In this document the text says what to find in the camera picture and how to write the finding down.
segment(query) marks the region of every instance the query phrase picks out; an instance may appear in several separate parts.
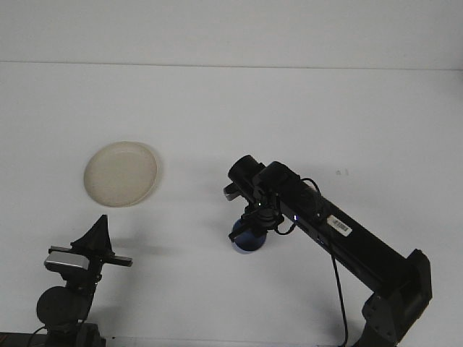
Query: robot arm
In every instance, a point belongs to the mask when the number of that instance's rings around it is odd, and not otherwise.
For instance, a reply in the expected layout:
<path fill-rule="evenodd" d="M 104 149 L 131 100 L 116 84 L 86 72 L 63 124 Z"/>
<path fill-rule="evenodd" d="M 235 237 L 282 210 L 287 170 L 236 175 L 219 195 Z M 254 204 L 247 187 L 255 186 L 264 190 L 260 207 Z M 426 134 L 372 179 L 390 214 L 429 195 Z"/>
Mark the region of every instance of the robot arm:
<path fill-rule="evenodd" d="M 118 257 L 111 248 L 108 218 L 102 215 L 72 248 L 51 247 L 44 265 L 59 273 L 66 286 L 45 291 L 37 303 L 38 319 L 48 330 L 45 347 L 104 347 L 95 324 L 84 323 L 106 263 L 129 267 L 132 259 Z"/>
<path fill-rule="evenodd" d="M 428 258 L 418 249 L 404 258 L 281 163 L 264 166 L 247 155 L 233 165 L 229 178 L 226 197 L 241 195 L 248 202 L 230 239 L 246 229 L 260 237 L 276 229 L 283 216 L 292 220 L 373 291 L 354 346 L 396 346 L 432 298 Z"/>

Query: barcode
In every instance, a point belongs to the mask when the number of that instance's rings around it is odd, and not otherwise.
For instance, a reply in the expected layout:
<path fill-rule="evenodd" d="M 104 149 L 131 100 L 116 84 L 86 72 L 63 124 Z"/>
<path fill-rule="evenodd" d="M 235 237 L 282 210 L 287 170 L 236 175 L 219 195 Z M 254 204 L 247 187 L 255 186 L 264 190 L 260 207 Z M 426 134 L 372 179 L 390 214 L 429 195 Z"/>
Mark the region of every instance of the barcode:
<path fill-rule="evenodd" d="M 340 220 L 333 220 L 333 223 L 336 224 L 339 228 L 341 228 L 344 231 L 349 230 L 349 227 L 346 226 L 344 223 L 342 223 Z"/>
<path fill-rule="evenodd" d="M 342 223 L 338 218 L 334 217 L 333 215 L 330 215 L 326 219 L 326 222 L 328 223 L 328 225 L 332 226 L 336 231 L 338 231 L 344 236 L 348 236 L 352 232 L 352 229 L 349 226 Z"/>

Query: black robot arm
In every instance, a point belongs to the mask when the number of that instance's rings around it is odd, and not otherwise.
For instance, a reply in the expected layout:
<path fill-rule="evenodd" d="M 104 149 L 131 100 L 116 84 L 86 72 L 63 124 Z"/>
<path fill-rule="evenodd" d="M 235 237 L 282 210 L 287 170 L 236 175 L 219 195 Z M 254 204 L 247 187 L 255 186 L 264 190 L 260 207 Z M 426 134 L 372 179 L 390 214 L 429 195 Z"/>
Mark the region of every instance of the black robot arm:
<path fill-rule="evenodd" d="M 247 155 L 233 165 L 229 178 L 226 197 L 241 195 L 248 202 L 230 239 L 245 230 L 260 237 L 276 229 L 283 216 L 292 220 L 373 291 L 354 346 L 396 346 L 432 298 L 428 258 L 418 249 L 404 258 L 279 162 L 264 166 Z"/>

